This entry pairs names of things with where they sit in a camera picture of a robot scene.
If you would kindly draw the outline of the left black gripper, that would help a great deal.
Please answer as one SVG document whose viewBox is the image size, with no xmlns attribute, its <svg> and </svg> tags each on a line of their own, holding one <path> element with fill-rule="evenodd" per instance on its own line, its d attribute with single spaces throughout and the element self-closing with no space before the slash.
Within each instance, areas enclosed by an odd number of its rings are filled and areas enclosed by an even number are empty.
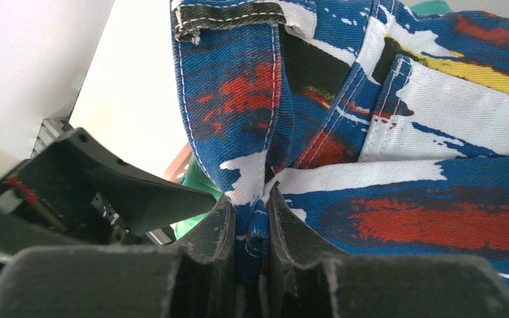
<svg viewBox="0 0 509 318">
<path fill-rule="evenodd" d="M 211 194 L 140 170 L 85 129 L 73 129 L 0 179 L 0 271 L 34 246 L 144 244 L 146 232 L 215 203 Z"/>
</svg>

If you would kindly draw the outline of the teal shirt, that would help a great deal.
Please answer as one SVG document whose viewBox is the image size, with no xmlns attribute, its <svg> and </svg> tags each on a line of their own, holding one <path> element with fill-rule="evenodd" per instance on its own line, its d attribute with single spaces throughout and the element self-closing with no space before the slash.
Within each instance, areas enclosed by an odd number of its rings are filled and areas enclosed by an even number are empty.
<svg viewBox="0 0 509 318">
<path fill-rule="evenodd" d="M 443 16 L 452 12 L 450 6 L 443 0 L 420 1 L 411 5 L 410 9 L 421 16 Z"/>
</svg>

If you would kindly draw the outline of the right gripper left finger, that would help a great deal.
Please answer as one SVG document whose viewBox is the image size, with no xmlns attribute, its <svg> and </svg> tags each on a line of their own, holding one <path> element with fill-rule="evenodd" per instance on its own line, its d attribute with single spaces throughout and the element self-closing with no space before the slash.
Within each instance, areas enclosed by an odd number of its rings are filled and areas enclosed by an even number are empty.
<svg viewBox="0 0 509 318">
<path fill-rule="evenodd" d="M 235 213 L 221 198 L 165 246 L 42 246 L 0 275 L 0 317 L 233 317 Z"/>
</svg>

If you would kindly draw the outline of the pink perforated plastic basket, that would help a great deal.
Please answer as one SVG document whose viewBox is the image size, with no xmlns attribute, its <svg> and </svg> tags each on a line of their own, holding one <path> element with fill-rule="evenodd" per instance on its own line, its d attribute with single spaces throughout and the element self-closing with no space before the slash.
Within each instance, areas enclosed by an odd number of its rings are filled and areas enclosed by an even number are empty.
<svg viewBox="0 0 509 318">
<path fill-rule="evenodd" d="M 179 183 L 188 171 L 191 157 L 192 149 L 189 144 L 186 144 L 169 164 L 163 178 L 170 182 Z"/>
</svg>

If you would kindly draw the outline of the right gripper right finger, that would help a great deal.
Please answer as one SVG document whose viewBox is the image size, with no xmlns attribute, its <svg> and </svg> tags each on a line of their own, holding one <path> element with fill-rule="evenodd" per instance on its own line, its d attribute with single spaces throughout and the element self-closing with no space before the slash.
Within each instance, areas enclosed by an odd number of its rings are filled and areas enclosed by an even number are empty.
<svg viewBox="0 0 509 318">
<path fill-rule="evenodd" d="M 269 317 L 509 317 L 509 289 L 484 259 L 350 255 L 270 190 Z"/>
</svg>

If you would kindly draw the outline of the blue white striped garment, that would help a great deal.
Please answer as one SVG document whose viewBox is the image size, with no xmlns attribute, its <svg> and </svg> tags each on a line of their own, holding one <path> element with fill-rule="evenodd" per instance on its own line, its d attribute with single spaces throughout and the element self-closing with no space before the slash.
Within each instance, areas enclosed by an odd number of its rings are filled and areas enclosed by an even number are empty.
<svg viewBox="0 0 509 318">
<path fill-rule="evenodd" d="M 269 308 L 268 196 L 350 254 L 472 254 L 509 287 L 509 19 L 400 1 L 172 1 L 192 153 Z"/>
</svg>

